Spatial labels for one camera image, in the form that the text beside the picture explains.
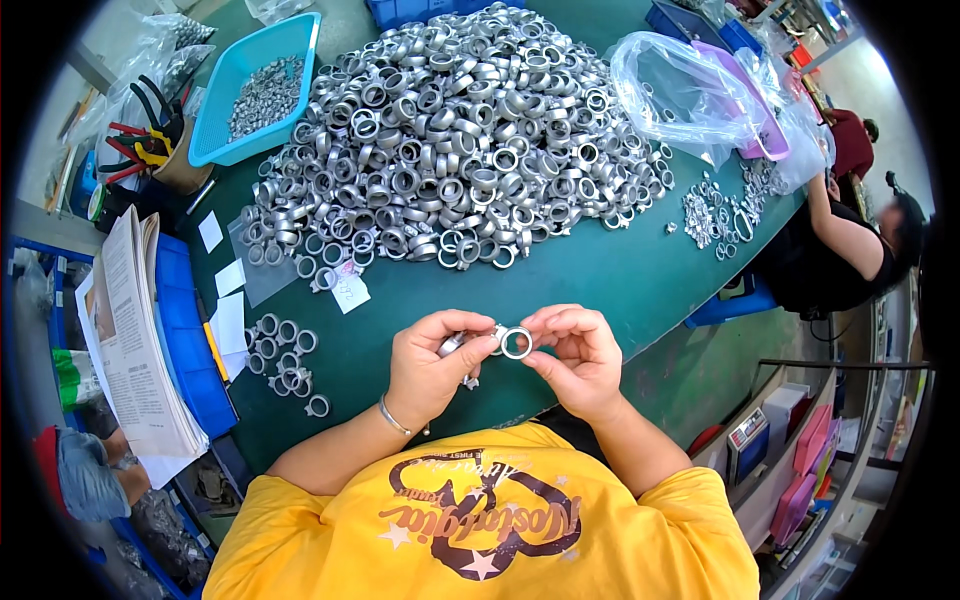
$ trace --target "pile of metal rings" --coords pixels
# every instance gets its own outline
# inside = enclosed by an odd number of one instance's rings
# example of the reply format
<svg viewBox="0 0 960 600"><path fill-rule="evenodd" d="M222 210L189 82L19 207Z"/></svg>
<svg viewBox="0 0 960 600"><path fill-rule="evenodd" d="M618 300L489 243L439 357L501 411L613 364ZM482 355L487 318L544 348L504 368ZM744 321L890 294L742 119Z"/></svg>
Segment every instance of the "pile of metal rings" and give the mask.
<svg viewBox="0 0 960 600"><path fill-rule="evenodd" d="M704 171L699 184L690 187L684 195L685 227L684 231L693 238L697 248L703 250L714 240L717 242L717 260L736 256L736 244L754 239L754 228L760 223L760 214L766 204L766 194L770 193L770 163L763 159L756 165L740 163L744 179L744 197L738 201L736 195L724 196L720 184L710 179ZM667 233L676 229L667 224Z"/></svg>
<svg viewBox="0 0 960 600"><path fill-rule="evenodd" d="M313 373L301 364L301 358L317 349L317 334L310 329L300 329L296 322L281 321L274 313L267 313L253 327L244 330L247 337L247 368L253 374L267 376L267 384L277 396L310 397L304 410L313 417L325 417L330 405L325 396L313 395ZM293 350L282 352L284 346L293 345ZM267 374L267 361L277 359L275 376ZM326 410L316 413L316 402L325 404Z"/></svg>
<svg viewBox="0 0 960 600"><path fill-rule="evenodd" d="M260 165L241 214L250 262L302 248L298 273L318 267L329 289L318 260L507 269L584 217L628 227L673 188L673 151L636 134L609 77L593 49L501 2L384 32L321 69L290 144Z"/></svg>
<svg viewBox="0 0 960 600"><path fill-rule="evenodd" d="M279 58L250 75L233 101L233 113L227 120L227 142L240 139L273 125L293 112L300 100L303 58L291 55Z"/></svg>

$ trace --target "cable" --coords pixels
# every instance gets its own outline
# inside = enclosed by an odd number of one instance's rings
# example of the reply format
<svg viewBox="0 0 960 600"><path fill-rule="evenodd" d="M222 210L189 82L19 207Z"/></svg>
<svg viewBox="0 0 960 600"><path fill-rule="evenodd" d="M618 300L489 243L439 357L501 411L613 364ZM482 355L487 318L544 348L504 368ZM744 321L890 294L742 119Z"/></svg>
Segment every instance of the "cable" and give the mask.
<svg viewBox="0 0 960 600"><path fill-rule="evenodd" d="M847 333L847 329L850 329L850 326L853 324L854 321L856 321L856 317L853 317L852 319L850 319L850 322L847 323L847 326L843 328L843 331L841 331L840 333L834 335L832 338L822 338L822 337L819 337L816 333L813 332L813 322L810 321L810 322L809 322L809 323L810 323L810 335L812 335L813 338L816 339L816 340L819 340L819 341L821 341L821 342L827 342L828 344L830 344L830 343L832 343L832 342L836 342L837 339L838 339L841 335L843 335L844 333Z"/></svg>

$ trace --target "blue stool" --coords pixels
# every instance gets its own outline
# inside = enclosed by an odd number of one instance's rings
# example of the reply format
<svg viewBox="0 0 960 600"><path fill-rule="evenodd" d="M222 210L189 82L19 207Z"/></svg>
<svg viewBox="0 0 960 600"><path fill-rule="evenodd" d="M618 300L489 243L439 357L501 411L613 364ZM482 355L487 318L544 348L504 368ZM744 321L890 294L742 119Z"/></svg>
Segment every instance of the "blue stool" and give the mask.
<svg viewBox="0 0 960 600"><path fill-rule="evenodd" d="M717 294L707 300L696 312L684 319L684 324L690 329L695 329L704 325L725 323L730 319L761 313L779 306L770 288L759 276L750 272L745 273L743 287L743 294L740 296L720 300L720 295Z"/></svg>

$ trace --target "bangle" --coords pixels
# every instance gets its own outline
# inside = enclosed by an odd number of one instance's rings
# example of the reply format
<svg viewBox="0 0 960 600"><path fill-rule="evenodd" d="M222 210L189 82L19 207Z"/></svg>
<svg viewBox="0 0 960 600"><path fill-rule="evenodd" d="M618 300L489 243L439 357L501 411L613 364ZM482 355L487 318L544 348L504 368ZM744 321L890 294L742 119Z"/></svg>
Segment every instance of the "bangle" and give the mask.
<svg viewBox="0 0 960 600"><path fill-rule="evenodd" d="M383 418L386 419L390 425L395 427L396 430L401 432L403 435L405 436L412 435L413 431L407 429L400 423L396 422L396 419L394 419L394 416L391 415L390 411L387 410L387 403L383 401L383 398L386 397L386 395L387 395L386 393L383 393L380 395L380 402L379 402L380 414L383 415ZM424 436L430 435L430 421L427 421L426 425L423 427L423 435Z"/></svg>

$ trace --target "woman's left hand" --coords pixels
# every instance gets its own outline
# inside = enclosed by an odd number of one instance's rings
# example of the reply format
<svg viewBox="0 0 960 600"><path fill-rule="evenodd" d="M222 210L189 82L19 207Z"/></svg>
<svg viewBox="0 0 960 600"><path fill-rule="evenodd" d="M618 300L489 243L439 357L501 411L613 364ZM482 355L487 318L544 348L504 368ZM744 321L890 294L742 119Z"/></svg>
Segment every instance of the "woman's left hand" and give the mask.
<svg viewBox="0 0 960 600"><path fill-rule="evenodd" d="M490 317L451 309L427 315L395 335L384 403L397 422L416 431L438 417L464 376L477 376L483 359L499 348L489 335L494 325ZM438 356L440 344L457 331L474 337L444 358Z"/></svg>

